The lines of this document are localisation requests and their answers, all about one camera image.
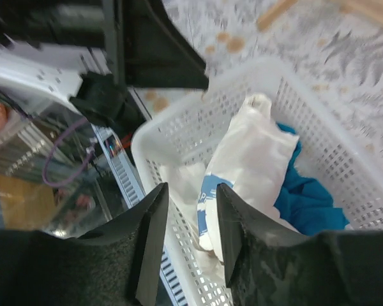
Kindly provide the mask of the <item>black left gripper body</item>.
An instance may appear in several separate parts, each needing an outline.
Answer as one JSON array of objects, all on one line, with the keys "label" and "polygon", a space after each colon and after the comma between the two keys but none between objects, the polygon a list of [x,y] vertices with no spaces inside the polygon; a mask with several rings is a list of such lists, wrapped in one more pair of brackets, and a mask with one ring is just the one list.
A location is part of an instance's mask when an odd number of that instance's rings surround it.
[{"label": "black left gripper body", "polygon": [[0,1],[0,46],[23,41],[103,48],[115,83],[124,85],[121,1]]}]

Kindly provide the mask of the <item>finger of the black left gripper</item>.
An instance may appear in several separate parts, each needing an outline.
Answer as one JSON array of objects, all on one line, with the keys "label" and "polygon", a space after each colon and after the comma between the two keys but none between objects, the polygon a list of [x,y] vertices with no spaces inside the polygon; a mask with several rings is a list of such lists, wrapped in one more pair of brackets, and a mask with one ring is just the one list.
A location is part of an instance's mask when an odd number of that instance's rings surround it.
[{"label": "finger of the black left gripper", "polygon": [[208,89],[205,60],[172,23],[162,1],[123,1],[122,5],[127,84]]}]

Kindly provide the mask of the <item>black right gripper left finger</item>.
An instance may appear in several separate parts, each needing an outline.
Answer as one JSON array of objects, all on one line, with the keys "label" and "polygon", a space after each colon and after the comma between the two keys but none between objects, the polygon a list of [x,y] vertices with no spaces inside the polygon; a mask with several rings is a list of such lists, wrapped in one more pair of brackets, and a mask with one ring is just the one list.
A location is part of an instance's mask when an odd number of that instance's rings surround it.
[{"label": "black right gripper left finger", "polygon": [[169,187],[78,238],[0,230],[0,305],[154,305]]}]

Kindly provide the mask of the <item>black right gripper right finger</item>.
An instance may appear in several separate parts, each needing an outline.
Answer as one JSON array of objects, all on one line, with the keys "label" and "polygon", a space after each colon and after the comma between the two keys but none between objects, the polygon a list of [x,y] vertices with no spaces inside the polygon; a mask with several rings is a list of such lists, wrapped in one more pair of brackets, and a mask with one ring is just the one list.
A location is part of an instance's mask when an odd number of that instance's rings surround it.
[{"label": "black right gripper right finger", "polygon": [[383,305],[383,231],[292,231],[216,190],[234,305]]}]

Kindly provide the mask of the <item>white t shirt blue print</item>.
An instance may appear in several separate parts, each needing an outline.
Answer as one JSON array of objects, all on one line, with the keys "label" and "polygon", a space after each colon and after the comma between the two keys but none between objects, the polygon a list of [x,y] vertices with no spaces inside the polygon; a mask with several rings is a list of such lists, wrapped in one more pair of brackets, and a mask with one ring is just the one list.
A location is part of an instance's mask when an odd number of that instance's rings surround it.
[{"label": "white t shirt blue print", "polygon": [[189,166],[162,165],[161,178],[169,183],[172,201],[187,221],[197,229],[197,245],[223,262],[216,188],[231,187],[256,210],[270,217],[272,181],[267,174],[273,140],[272,101],[265,94],[246,97],[238,113],[231,119],[208,164]]}]

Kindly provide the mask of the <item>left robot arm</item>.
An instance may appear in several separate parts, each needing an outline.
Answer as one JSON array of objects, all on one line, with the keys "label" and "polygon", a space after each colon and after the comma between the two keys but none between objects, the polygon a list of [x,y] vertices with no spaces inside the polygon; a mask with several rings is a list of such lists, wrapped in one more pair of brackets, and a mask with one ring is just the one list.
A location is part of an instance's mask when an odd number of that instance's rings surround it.
[{"label": "left robot arm", "polygon": [[[14,41],[99,48],[109,72],[75,72],[9,53]],[[209,86],[206,63],[161,1],[0,1],[0,86],[31,91],[124,136],[145,120],[129,90]]]}]

